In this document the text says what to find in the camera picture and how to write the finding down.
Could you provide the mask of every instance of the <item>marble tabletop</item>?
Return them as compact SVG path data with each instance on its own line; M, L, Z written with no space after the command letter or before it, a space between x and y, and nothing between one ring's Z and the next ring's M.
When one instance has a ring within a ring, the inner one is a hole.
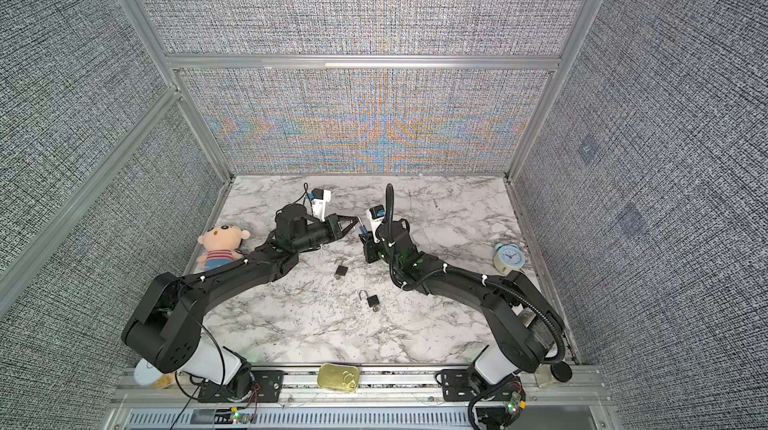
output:
M395 187L395 218L407 218L419 249L487 274L493 246L516 243L525 274L538 281L504 182L492 176L239 176L218 224L251 231L241 249L263 243L275 211L299 198L303 183L328 189L326 214L366 222L369 207L384 204ZM384 262L366 264L357 229L344 240L302 254L283 279L244 291L210 312L204 324L221 344L252 362L460 363L470 362L493 337L479 311L450 299L401 291ZM349 267L341 280L338 265ZM358 291L378 295L374 312Z

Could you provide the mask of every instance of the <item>black cap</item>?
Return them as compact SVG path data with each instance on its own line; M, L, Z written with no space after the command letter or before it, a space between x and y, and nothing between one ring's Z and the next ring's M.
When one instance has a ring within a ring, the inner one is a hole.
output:
M571 366L565 362L553 363L549 369L552 371L554 379L558 382L565 383L574 376Z

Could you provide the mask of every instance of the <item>side wall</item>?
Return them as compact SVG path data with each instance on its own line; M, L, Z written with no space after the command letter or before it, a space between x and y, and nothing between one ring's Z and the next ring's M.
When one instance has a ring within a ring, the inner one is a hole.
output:
M514 185L627 428L768 412L768 0L605 0Z
M165 85L117 0L0 7L1 275ZM220 187L171 107L0 317L0 427L99 425L138 360L123 324L152 278L184 270Z

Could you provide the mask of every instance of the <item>plush toy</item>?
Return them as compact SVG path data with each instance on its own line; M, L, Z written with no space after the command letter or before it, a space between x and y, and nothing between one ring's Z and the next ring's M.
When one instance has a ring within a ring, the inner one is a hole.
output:
M197 259L198 267L205 271L234 262L243 256L237 249L243 240L250 238L248 230L233 225L215 226L201 236L197 243L205 247L205 253Z

